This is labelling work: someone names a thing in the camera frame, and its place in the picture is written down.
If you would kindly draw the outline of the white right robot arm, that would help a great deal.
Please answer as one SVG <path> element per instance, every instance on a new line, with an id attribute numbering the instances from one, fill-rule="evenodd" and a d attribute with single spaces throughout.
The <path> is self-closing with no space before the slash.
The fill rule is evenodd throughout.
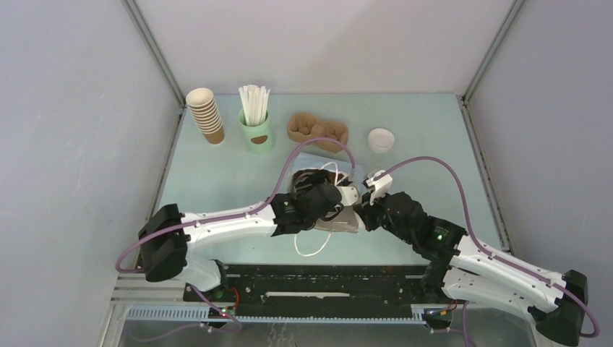
<path id="1" fill-rule="evenodd" d="M 472 239 L 463 227 L 425 213 L 404 192 L 375 200 L 365 194 L 353 210 L 367 231 L 383 228 L 429 261 L 420 283 L 427 301 L 484 304 L 527 320 L 555 343 L 579 344 L 588 302 L 584 274 L 545 270 Z"/>

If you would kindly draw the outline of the white paper bag with handles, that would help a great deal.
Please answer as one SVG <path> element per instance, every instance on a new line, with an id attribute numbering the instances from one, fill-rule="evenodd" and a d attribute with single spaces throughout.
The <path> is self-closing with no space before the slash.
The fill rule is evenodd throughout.
<path id="1" fill-rule="evenodd" d="M 331 162 L 335 166 L 335 172 L 329 171 L 325 169 L 329 163 L 325 164 L 321 168 L 315 169 L 303 169 L 293 173 L 291 178 L 290 192 L 292 193 L 302 193 L 306 192 L 308 188 L 311 188 L 317 184 L 332 184 L 337 187 L 347 186 L 350 184 L 357 184 L 353 182 L 350 178 L 350 175 L 340 172 L 336 163 Z M 357 234 L 360 229 L 364 228 L 364 224 L 361 222 L 359 216 L 353 211 L 353 207 L 355 206 L 344 207 L 341 204 L 337 205 L 330 213 L 328 213 L 324 218 L 319 219 L 315 228 L 328 232 L 328 236 L 322 246 L 316 251 L 312 253 L 303 253 L 300 251 L 298 247 L 298 236 L 295 235 L 293 237 L 293 245 L 296 253 L 302 257 L 313 257 L 319 254 L 328 244 L 330 237 L 333 233 L 337 232 L 346 232 Z"/>

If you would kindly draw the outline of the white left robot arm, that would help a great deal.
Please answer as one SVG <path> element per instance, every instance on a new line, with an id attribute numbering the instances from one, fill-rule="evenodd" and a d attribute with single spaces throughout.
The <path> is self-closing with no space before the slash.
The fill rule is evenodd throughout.
<path id="1" fill-rule="evenodd" d="M 315 184 L 304 191 L 275 194 L 261 205 L 219 213 L 181 213 L 165 205 L 138 233 L 142 270 L 148 282 L 179 279 L 196 286 L 211 301 L 228 292 L 220 261 L 206 258 L 216 244 L 252 236 L 297 234 L 332 219 L 358 194 L 352 187 Z"/>

